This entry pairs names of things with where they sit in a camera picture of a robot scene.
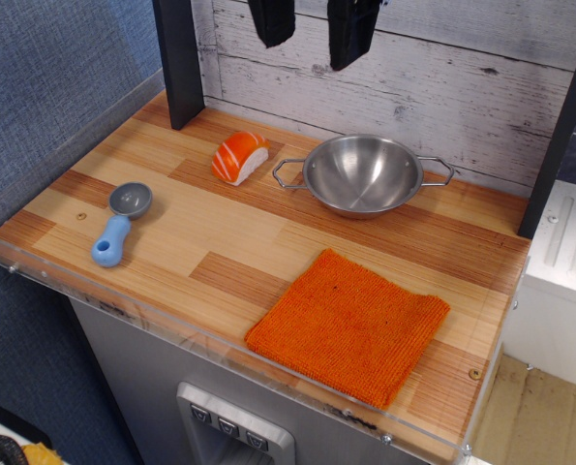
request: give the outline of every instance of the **whitewashed wood backdrop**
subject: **whitewashed wood backdrop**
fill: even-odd
[[[390,137],[525,197],[576,66],[576,0],[392,0],[340,72],[326,0],[296,0],[296,32],[272,48],[245,1],[193,9],[207,106],[322,140]]]

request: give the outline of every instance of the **black frame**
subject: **black frame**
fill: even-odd
[[[565,150],[576,127],[576,70],[562,104],[559,120],[555,126],[539,175],[532,188],[529,205],[522,219],[518,235],[532,239],[539,226],[539,219],[557,180]]]
[[[205,107],[191,0],[152,0],[171,127],[179,130]]]

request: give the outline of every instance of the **salmon slice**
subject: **salmon slice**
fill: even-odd
[[[268,160],[270,142],[262,135],[238,132],[225,140],[212,159],[212,173],[222,181],[240,185]]]

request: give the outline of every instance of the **wooden floor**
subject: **wooden floor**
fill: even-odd
[[[493,465],[576,464],[576,385],[503,356],[473,453]]]

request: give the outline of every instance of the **sushi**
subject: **sushi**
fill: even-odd
[[[212,159],[212,173],[227,184],[240,185],[268,160],[270,142],[249,132],[232,134],[217,149]]]

